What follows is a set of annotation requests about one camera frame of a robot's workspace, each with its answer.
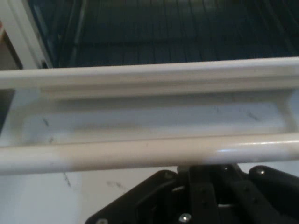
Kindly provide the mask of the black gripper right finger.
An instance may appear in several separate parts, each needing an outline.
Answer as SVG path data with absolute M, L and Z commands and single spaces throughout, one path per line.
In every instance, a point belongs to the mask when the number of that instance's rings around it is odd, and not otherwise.
M 267 166 L 244 173 L 222 166 L 217 194 L 221 224 L 297 224 L 299 178 Z

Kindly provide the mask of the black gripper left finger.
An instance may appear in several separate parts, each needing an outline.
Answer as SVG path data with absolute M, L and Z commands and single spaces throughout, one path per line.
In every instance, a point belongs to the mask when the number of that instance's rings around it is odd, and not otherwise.
M 217 224 L 206 169 L 158 171 L 86 220 L 87 224 Z

